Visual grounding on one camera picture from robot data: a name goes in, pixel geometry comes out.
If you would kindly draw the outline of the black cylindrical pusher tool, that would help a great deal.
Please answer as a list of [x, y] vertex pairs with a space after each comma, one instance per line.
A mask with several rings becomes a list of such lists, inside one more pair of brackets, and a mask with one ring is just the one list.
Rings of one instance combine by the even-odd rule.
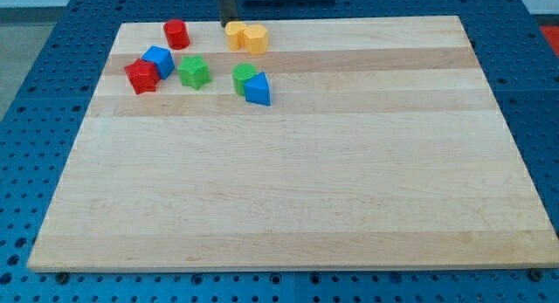
[[237, 0], [217, 0], [219, 20], [222, 27], [232, 21], [238, 21], [238, 2]]

